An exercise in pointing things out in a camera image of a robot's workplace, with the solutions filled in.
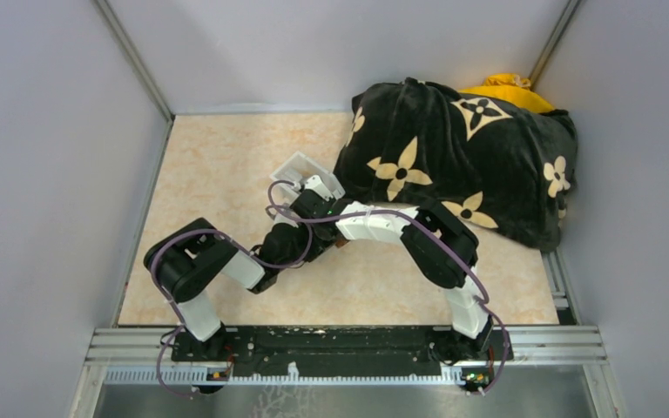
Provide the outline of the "white translucent plastic card box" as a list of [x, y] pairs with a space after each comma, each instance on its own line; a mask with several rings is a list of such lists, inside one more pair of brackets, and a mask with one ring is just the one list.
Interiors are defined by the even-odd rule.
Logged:
[[331, 186], [336, 186], [341, 194], [340, 199], [344, 196], [345, 191], [336, 176], [302, 152], [295, 152], [274, 170], [269, 178], [272, 181], [286, 180], [293, 183], [293, 185], [280, 185], [280, 194], [284, 200], [293, 202], [299, 197], [303, 182], [313, 175], [319, 175], [322, 179], [327, 179], [327, 183]]

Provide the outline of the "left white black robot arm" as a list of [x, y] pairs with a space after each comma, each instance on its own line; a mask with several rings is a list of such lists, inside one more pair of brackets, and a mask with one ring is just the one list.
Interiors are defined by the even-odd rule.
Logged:
[[153, 245], [143, 265], [193, 337], [194, 352], [213, 361], [226, 349], [223, 323], [206, 296], [217, 276], [262, 293], [281, 273], [314, 261], [333, 244], [317, 236], [312, 226], [277, 222], [262, 243], [247, 250], [207, 219], [197, 218]]

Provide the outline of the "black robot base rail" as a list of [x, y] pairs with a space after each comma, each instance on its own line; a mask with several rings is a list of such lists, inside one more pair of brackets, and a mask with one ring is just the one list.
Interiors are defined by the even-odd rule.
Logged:
[[438, 325], [225, 325], [207, 341], [182, 331], [169, 345], [173, 361], [219, 362], [233, 377], [423, 377], [464, 362], [496, 372], [514, 358], [509, 334], [492, 324], [475, 340]]

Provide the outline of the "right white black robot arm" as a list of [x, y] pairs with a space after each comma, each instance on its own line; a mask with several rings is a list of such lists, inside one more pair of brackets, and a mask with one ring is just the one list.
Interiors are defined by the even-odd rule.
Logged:
[[491, 318], [484, 307], [485, 286], [476, 275], [478, 239], [446, 207], [370, 206], [306, 190], [289, 208], [325, 242], [371, 240], [402, 246], [422, 275], [443, 290], [459, 354], [477, 359], [487, 351]]

